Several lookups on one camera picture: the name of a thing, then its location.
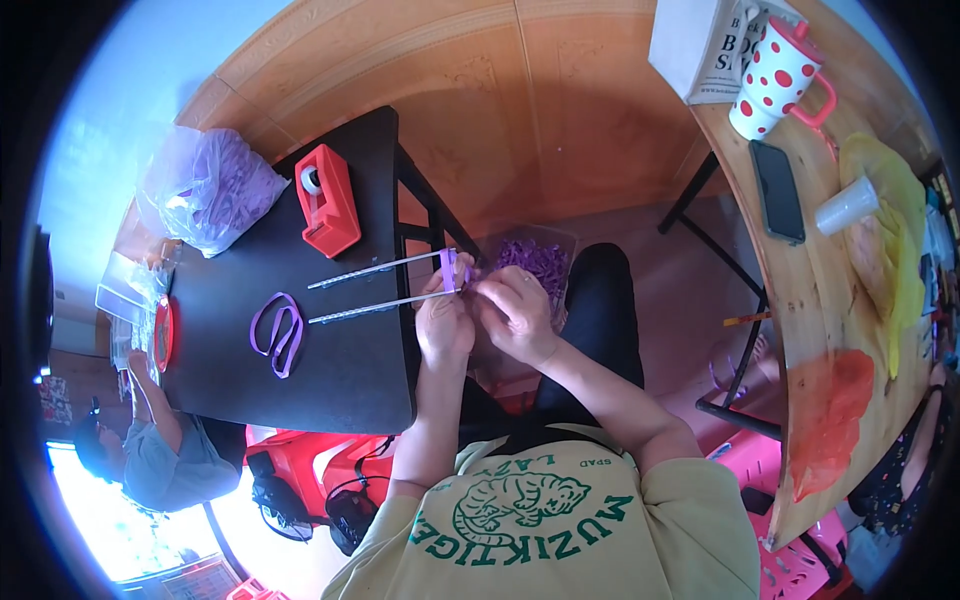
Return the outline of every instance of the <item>wooden wall panel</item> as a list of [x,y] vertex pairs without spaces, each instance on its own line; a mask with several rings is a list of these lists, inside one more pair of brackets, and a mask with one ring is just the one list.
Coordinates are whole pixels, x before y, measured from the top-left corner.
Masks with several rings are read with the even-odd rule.
[[[475,236],[501,219],[670,200],[708,146],[647,64],[655,6],[302,0],[221,65],[178,122],[234,127],[276,158],[392,105],[401,143]],[[401,193],[401,218],[417,221],[411,200]]]
[[175,123],[202,131],[216,128],[237,130],[255,152],[271,162],[300,147],[296,139],[216,75],[201,84],[177,115]]
[[[647,62],[650,0],[518,0],[535,97],[545,210],[563,218],[670,199],[708,152]],[[702,150],[691,153],[700,139]]]

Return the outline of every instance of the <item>window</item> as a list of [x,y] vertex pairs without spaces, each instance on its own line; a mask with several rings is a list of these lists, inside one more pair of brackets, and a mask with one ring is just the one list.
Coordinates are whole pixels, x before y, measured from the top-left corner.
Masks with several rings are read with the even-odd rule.
[[119,483],[91,475],[72,444],[47,443],[54,478],[90,552],[116,582],[143,577],[220,552],[203,506],[145,511]]

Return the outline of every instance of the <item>white cup with red polka dots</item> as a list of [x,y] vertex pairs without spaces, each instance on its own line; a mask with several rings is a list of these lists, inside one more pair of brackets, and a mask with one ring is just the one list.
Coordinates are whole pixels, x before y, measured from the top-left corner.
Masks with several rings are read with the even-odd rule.
[[[743,75],[743,86],[730,110],[730,122],[747,139],[761,139],[787,114],[819,129],[837,106],[833,86],[820,74],[823,55],[808,39],[802,22],[794,28],[771,16]],[[827,101],[816,114],[797,106],[816,80],[827,90]]]

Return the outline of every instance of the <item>orange plastic bag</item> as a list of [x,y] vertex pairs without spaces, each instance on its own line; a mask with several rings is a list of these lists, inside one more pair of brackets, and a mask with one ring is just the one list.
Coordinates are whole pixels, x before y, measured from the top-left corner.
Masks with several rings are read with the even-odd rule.
[[862,350],[845,351],[834,359],[829,388],[823,388],[826,406],[798,406],[790,431],[795,503],[829,489],[850,466],[860,418],[874,393],[874,359]]

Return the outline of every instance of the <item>metal table leg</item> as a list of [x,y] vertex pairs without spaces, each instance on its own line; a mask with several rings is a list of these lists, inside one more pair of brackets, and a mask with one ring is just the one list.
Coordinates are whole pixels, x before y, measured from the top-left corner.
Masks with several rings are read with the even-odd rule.
[[[733,272],[739,276],[744,283],[750,287],[751,290],[757,295],[758,302],[756,306],[756,312],[763,312],[767,307],[767,294],[766,290],[763,289],[760,284],[758,284],[754,279],[743,270],[732,256],[730,256],[727,251],[720,247],[716,241],[713,240],[705,231],[703,231],[696,223],[694,223],[689,217],[684,215],[684,211],[690,203],[693,202],[693,199],[696,198],[697,194],[700,193],[700,190],[703,189],[704,185],[710,179],[710,176],[713,175],[713,172],[716,171],[719,166],[717,157],[713,152],[710,152],[709,155],[701,163],[700,168],[697,169],[697,172],[694,174],[693,179],[690,180],[690,183],[686,186],[683,193],[680,195],[680,198],[673,204],[670,208],[670,211],[667,212],[666,216],[663,218],[663,221],[657,226],[657,231],[661,234],[665,234],[667,231],[673,227],[673,224],[677,221],[680,221],[691,233],[696,235],[700,240],[707,244],[714,254],[720,257],[727,266],[733,269]],[[705,397],[701,397],[697,400],[696,407],[698,410],[701,410],[705,413],[710,413],[715,417],[719,417],[725,421],[731,422],[740,427],[750,429],[759,434],[767,436],[768,438],[773,438],[774,440],[780,441],[781,430],[780,426],[756,417],[751,417],[750,415],[745,415],[731,409],[733,401],[736,399],[736,391],[740,387],[740,381],[743,380],[743,375],[747,371],[747,366],[750,364],[750,356],[754,350],[754,344],[756,343],[756,338],[760,332],[760,321],[754,321],[753,326],[750,330],[750,337],[747,340],[747,346],[743,350],[743,355],[740,357],[740,363],[737,365],[736,372],[733,374],[733,382],[731,382],[730,389],[727,391],[727,396],[724,398],[722,405],[716,405],[711,402],[708,402]]]
[[704,161],[700,163],[700,168],[697,169],[697,172],[693,175],[693,179],[690,180],[690,183],[686,185],[683,193],[681,193],[680,198],[673,204],[670,208],[670,212],[666,213],[666,216],[663,217],[663,221],[657,225],[657,231],[660,233],[666,233],[673,227],[674,222],[677,221],[677,218],[684,214],[684,211],[690,203],[693,202],[693,199],[697,197],[697,194],[700,193],[700,190],[704,188],[704,185],[707,184],[707,181],[710,179],[710,176],[713,175],[713,172],[717,170],[717,167],[720,166],[720,162],[717,161],[717,155],[710,151],[710,154],[704,158]]
[[[422,239],[420,237],[411,237],[411,239],[421,239],[421,241],[429,243],[431,249],[437,251],[444,247],[444,231],[447,231],[460,248],[476,258],[480,258],[480,248],[473,241],[473,238],[467,234],[467,230],[460,225],[460,222],[453,216],[450,209],[446,207],[446,204],[444,204],[440,195],[437,194],[437,191],[433,189],[430,182],[426,180],[423,173],[421,173],[417,165],[414,164],[410,155],[408,155],[399,144],[396,145],[396,178],[423,204],[427,212],[428,227],[410,229],[410,231],[425,235],[425,232],[422,230],[428,229],[431,232],[429,239]],[[440,268],[439,259],[435,261],[434,266],[437,269]]]

